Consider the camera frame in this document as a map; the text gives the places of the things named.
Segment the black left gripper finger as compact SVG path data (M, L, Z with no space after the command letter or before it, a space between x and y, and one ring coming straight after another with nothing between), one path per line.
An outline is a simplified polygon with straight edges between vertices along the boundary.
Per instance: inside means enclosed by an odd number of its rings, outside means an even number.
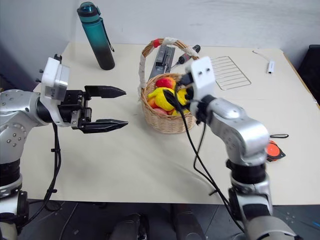
M116 119L98 119L95 122L85 121L79 126L84 134L107 133L127 126L127 121Z
M89 99L92 97L118 98L127 94L120 88L106 85L86 85L84 89Z

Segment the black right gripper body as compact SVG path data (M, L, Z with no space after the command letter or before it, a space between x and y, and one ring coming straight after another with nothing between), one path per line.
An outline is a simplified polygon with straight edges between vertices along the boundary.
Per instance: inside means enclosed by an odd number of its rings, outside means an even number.
M180 92L184 92L185 99L190 101L194 99L194 87L193 77L191 73L186 73L181 76L177 82L178 89Z

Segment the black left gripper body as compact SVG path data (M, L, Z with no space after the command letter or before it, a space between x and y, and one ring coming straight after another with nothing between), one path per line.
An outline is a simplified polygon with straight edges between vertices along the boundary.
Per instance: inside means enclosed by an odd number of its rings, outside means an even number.
M91 122L92 109L88 106L91 96L82 90L67 90L64 100L58 105L59 113L65 124L73 129L83 130Z

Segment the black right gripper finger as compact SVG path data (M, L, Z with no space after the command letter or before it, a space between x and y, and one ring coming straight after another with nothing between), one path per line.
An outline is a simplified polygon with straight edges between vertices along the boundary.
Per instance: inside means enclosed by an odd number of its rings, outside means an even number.
M185 110L187 108L187 100L185 96L183 94L179 94L179 92L175 94L172 89L163 90L163 98L164 102L162 104L162 108L167 112L172 111L173 109L179 111L179 109Z

